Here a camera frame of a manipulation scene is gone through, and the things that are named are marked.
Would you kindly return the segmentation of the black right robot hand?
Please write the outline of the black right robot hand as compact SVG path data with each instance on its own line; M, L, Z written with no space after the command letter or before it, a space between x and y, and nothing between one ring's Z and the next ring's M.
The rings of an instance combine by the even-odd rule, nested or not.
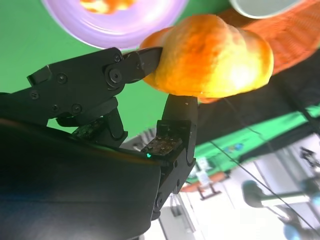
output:
M156 70L161 47L109 48L48 64L0 95L0 237L133 240L195 166L198 101L169 95L155 138L127 138L118 95Z

